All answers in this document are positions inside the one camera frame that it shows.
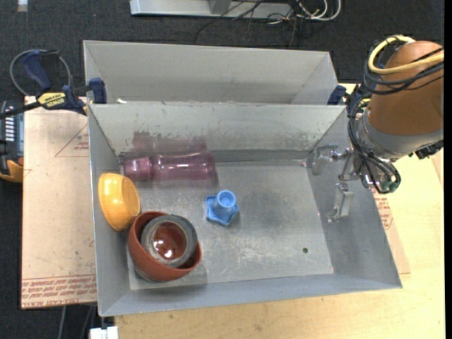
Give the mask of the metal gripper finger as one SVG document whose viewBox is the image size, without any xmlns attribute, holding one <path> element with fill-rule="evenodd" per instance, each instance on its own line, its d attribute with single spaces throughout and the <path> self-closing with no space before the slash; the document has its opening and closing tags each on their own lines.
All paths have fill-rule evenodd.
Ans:
<svg viewBox="0 0 452 339">
<path fill-rule="evenodd" d="M 336 222 L 348 217 L 350 215 L 353 197 L 354 193 L 349 190 L 349 186 L 344 182 L 338 182 L 335 185 L 333 207 L 326 216 L 328 221 Z"/>
<path fill-rule="evenodd" d="M 313 175 L 320 175 L 327 164 L 345 160 L 349 156 L 350 149 L 339 151 L 338 144 L 318 145 L 308 154 L 306 167 L 311 170 Z"/>
</svg>

